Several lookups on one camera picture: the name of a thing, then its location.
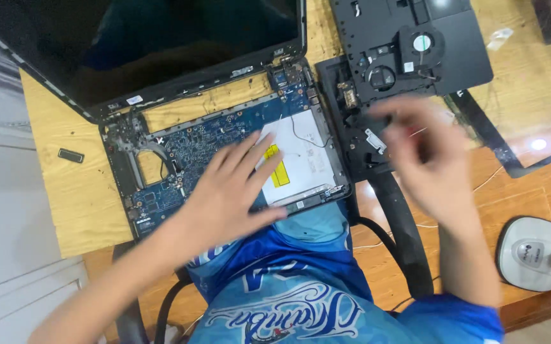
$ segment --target hand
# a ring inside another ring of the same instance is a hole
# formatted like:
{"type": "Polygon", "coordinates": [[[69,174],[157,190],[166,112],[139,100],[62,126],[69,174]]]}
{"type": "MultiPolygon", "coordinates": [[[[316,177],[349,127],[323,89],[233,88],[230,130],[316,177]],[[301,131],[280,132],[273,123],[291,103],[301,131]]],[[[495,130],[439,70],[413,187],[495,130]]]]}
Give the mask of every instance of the hand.
{"type": "Polygon", "coordinates": [[[394,115],[384,139],[412,199],[446,228],[464,228],[477,211],[462,129],[443,121],[442,110],[431,101],[414,97],[394,97],[369,111],[376,117],[394,115]]]}
{"type": "Polygon", "coordinates": [[[182,220],[204,249],[231,242],[287,216],[285,208],[270,208],[256,214],[248,211],[267,178],[282,160],[278,153],[252,174],[273,135],[255,146],[259,132],[239,145],[219,150],[205,169],[195,190],[173,220],[182,220]]]}

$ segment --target person's left hand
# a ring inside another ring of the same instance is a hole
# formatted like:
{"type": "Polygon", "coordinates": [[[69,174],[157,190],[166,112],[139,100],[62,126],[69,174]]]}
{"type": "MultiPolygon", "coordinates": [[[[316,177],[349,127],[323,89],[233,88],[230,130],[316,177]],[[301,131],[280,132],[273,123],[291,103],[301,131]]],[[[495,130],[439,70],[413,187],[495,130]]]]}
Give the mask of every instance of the person's left hand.
{"type": "Polygon", "coordinates": [[[218,151],[186,204],[172,217],[182,220],[192,230],[190,235],[208,247],[226,244],[287,216],[282,207],[248,213],[282,160],[282,153],[277,153],[252,173],[274,139],[269,134],[255,146],[259,134],[218,151]]]}

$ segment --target blue circuit board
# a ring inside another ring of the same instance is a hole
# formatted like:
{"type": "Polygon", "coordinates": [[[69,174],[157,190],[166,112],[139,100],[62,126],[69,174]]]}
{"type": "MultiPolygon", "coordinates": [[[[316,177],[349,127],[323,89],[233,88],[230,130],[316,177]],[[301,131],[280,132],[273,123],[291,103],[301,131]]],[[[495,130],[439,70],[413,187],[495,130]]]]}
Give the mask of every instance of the blue circuit board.
{"type": "MultiPolygon", "coordinates": [[[[155,230],[167,217],[173,215],[188,199],[199,178],[218,149],[239,142],[265,124],[300,113],[310,107],[307,85],[298,78],[291,82],[284,72],[275,74],[279,92],[266,97],[263,102],[242,105],[240,109],[176,131],[165,129],[164,135],[154,142],[165,147],[169,158],[179,172],[169,171],[161,182],[151,184],[135,192],[131,201],[133,219],[138,238],[142,239],[155,230]]],[[[266,206],[263,193],[252,209],[266,206]]]]}

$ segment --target laptop screen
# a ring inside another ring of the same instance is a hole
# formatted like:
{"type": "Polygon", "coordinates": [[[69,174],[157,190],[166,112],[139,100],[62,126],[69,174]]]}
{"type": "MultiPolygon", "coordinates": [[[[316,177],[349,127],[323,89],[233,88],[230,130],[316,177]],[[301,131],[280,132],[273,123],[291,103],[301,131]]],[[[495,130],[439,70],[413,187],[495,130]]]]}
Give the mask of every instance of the laptop screen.
{"type": "Polygon", "coordinates": [[[85,107],[298,35],[296,0],[0,0],[0,38],[85,107]]]}

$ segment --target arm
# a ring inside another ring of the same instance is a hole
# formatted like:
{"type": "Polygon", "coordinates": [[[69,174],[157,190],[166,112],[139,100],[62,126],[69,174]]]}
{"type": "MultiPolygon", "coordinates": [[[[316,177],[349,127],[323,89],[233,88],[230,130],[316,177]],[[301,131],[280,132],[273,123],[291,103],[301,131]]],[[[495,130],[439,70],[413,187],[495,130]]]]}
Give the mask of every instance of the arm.
{"type": "Polygon", "coordinates": [[[271,144],[253,133],[221,149],[188,202],[102,277],[60,305],[29,339],[31,344],[91,343],[144,289],[210,247],[226,244],[286,217],[282,208],[248,210],[282,159],[278,154],[250,174],[271,144]]]}
{"type": "Polygon", "coordinates": [[[392,164],[412,199],[440,224],[444,290],[473,304],[497,307],[499,276],[473,200],[464,134],[445,123],[440,111],[428,100],[411,97],[392,98],[371,109],[374,116],[394,114],[384,132],[392,164]]]}

